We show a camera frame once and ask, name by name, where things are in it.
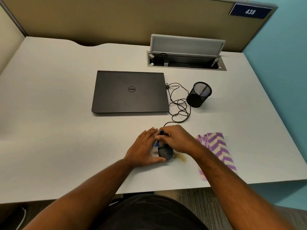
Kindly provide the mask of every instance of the cloth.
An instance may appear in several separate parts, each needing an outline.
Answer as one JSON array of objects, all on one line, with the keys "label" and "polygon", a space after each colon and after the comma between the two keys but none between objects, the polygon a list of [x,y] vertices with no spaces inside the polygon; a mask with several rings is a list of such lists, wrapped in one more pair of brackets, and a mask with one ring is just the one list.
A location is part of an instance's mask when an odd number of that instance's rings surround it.
[{"label": "cloth", "polygon": [[101,213],[91,230],[208,230],[184,205],[154,194],[140,194]]},{"label": "cloth", "polygon": [[[218,159],[220,159],[229,169],[237,174],[237,168],[232,160],[230,153],[227,150],[224,136],[221,132],[207,133],[203,136],[195,137],[203,146],[212,151]],[[201,179],[207,180],[201,168],[198,166]]]}]

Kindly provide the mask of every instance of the black shirt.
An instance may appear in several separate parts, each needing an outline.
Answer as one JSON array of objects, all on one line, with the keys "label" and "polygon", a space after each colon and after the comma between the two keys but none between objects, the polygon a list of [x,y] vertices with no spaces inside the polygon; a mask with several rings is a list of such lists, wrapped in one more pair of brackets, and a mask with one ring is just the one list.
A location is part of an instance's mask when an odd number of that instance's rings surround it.
[{"label": "black shirt", "polygon": [[184,205],[154,194],[136,195],[109,206],[97,217],[91,229],[208,230]]}]

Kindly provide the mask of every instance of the left hand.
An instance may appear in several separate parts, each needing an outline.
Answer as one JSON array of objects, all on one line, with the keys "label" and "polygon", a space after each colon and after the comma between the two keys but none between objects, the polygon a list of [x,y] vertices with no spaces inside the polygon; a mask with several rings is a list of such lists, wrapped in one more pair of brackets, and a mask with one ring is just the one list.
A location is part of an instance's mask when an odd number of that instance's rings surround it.
[{"label": "left hand", "polygon": [[130,163],[133,168],[166,162],[165,158],[154,157],[150,153],[157,131],[158,129],[154,127],[148,131],[143,131],[128,149],[124,159]]}]

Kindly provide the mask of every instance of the blue wall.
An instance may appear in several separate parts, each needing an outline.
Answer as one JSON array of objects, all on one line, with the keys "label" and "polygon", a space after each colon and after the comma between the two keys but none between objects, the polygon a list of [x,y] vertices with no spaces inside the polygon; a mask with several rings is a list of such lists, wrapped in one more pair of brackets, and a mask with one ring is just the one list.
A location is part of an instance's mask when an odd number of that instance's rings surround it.
[{"label": "blue wall", "polygon": [[[307,162],[307,0],[253,0],[278,10],[244,50]],[[307,210],[307,181],[254,184],[271,203]]]}]

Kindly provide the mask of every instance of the spilled crumbs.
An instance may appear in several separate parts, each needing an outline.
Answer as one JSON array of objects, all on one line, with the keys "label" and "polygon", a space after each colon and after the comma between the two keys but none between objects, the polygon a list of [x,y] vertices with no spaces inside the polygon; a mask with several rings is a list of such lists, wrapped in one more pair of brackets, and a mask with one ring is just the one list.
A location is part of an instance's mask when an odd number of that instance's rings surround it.
[{"label": "spilled crumbs", "polygon": [[174,151],[172,160],[181,160],[183,163],[187,162],[187,158],[184,154]]}]

